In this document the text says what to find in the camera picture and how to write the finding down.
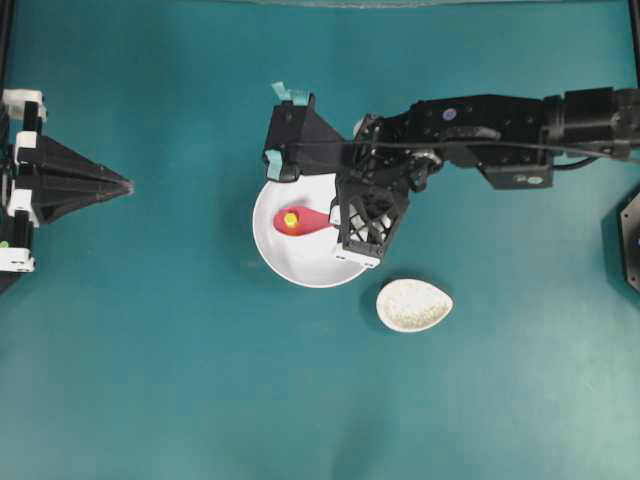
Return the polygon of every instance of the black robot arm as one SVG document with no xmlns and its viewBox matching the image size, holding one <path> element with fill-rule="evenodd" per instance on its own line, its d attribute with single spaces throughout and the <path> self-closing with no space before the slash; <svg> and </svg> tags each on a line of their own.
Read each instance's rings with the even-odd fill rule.
<svg viewBox="0 0 640 480">
<path fill-rule="evenodd" d="M 409 191 L 424 190 L 447 161 L 477 169 L 495 189 L 547 188 L 557 170 L 599 157 L 634 161 L 631 151 L 640 145 L 638 89 L 581 90 L 542 100 L 478 95 L 419 101 L 394 117 L 367 114 L 353 140 L 315 112 L 313 95 L 289 97 L 271 117 L 267 178 L 294 182 L 300 175 L 335 173 L 336 256 L 368 267 L 384 257 Z M 584 159 L 558 165 L 561 155 Z"/>
</svg>

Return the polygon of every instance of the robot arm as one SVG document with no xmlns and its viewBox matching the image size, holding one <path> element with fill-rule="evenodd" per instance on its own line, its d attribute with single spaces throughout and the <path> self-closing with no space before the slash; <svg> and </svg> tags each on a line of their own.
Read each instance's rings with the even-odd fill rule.
<svg viewBox="0 0 640 480">
<path fill-rule="evenodd" d="M 264 148 L 267 179 L 335 173 L 336 257 L 367 267 L 384 257 L 409 191 L 424 190 L 447 161 L 477 169 L 495 189 L 547 188 L 557 170 L 598 157 L 633 161 L 631 150 L 640 145 L 637 89 L 543 100 L 480 95 L 420 101 L 395 117 L 368 114 L 349 141 L 318 116 L 313 95 L 306 101 L 299 94 L 280 97 Z M 587 158 L 556 165 L 564 154 Z"/>
<path fill-rule="evenodd" d="M 22 121 L 9 145 L 10 118 Z M 42 93 L 5 90 L 0 108 L 0 294 L 33 272 L 35 229 L 74 210 L 131 193 L 124 177 L 42 135 Z"/>
</svg>

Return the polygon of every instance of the white bracket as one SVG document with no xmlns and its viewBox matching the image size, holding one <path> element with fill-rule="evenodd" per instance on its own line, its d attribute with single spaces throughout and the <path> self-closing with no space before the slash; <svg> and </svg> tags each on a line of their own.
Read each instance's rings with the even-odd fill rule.
<svg viewBox="0 0 640 480">
<path fill-rule="evenodd" d="M 33 211 L 33 206 L 31 205 L 32 194 L 33 192 L 31 190 L 15 188 L 14 182 L 11 198 L 9 198 L 9 205 L 7 205 L 7 215 L 15 217 L 16 211 L 19 210 L 29 212 L 29 221 L 33 223 L 35 228 L 38 228 L 40 226 L 40 222 L 38 221 L 36 213 Z"/>
<path fill-rule="evenodd" d="M 0 248 L 0 271 L 30 273 L 36 269 L 36 261 L 26 248 Z"/>
<path fill-rule="evenodd" d="M 369 257 L 361 253 L 350 252 L 342 247 L 342 243 L 337 243 L 333 249 L 333 256 L 338 260 L 356 262 L 365 268 L 375 268 L 380 265 L 380 259 Z"/>
<path fill-rule="evenodd" d="M 44 105 L 44 95 L 39 90 L 6 89 L 2 92 L 2 103 L 7 107 L 9 118 L 24 120 L 24 104 L 34 102 L 38 104 L 38 117 L 47 121 L 47 107 Z"/>
<path fill-rule="evenodd" d="M 18 132 L 16 145 L 13 148 L 13 163 L 18 166 L 18 151 L 21 148 L 36 148 L 38 134 L 36 132 Z"/>
</svg>

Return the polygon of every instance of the white bowl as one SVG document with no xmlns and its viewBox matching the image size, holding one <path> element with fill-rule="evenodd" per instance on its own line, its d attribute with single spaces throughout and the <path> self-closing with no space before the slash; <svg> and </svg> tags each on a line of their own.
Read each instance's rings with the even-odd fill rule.
<svg viewBox="0 0 640 480">
<path fill-rule="evenodd" d="M 291 237 L 273 226 L 276 213 L 290 205 L 329 213 L 335 196 L 334 174 L 301 176 L 294 183 L 267 182 L 262 188 L 253 208 L 253 238 L 274 272 L 303 287 L 329 288 L 347 283 L 366 270 L 358 263 L 334 257 L 338 241 L 334 227 Z"/>
<path fill-rule="evenodd" d="M 421 280 L 394 280 L 378 294 L 376 309 L 391 330 L 414 333 L 431 328 L 449 315 L 453 300 L 439 288 Z"/>
</svg>

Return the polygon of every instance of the teal surface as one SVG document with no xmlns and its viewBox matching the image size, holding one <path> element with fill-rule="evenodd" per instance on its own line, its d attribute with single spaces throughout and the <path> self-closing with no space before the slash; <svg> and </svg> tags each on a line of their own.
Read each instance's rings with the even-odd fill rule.
<svg viewBox="0 0 640 480">
<path fill-rule="evenodd" d="M 626 2 L 313 11 L 20 0 L 9 84 L 46 132 L 136 182 L 38 232 L 0 298 L 0 478 L 637 479 L 640 308 L 612 212 L 640 169 L 553 190 L 444 169 L 384 264 L 330 290 L 272 273 L 250 214 L 270 84 L 347 135 L 364 112 L 633 86 Z M 417 276 L 452 314 L 386 331 Z"/>
</svg>

